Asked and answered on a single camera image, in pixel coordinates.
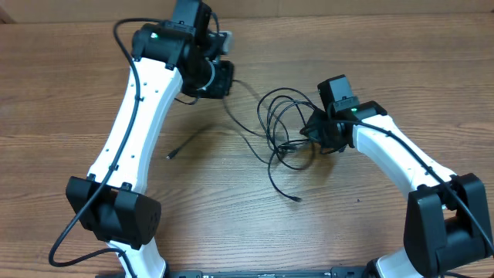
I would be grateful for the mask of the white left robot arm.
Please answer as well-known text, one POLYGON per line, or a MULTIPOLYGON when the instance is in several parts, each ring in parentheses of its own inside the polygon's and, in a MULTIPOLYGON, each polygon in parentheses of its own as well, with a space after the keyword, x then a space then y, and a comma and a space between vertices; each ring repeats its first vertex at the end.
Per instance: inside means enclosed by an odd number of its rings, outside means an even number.
POLYGON ((204 2, 180 0, 171 19, 140 20, 131 48, 123 51, 130 75, 107 142, 87 175, 66 186, 73 221, 107 244, 126 277, 167 275, 154 238, 161 204, 145 194, 148 170, 179 94, 200 100, 229 93, 234 66, 224 55, 232 35, 210 30, 216 19, 204 2))

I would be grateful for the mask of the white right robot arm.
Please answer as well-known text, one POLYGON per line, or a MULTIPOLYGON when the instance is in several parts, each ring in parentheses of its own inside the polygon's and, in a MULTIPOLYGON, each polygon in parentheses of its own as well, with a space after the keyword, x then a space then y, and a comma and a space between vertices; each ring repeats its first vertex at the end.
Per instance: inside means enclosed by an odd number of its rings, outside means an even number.
POLYGON ((362 103, 344 75, 317 86, 323 106, 300 133, 333 153, 351 147, 370 158, 407 200, 403 246, 371 260, 362 277, 444 277, 493 254, 486 189, 457 175, 403 134, 375 101, 362 103))

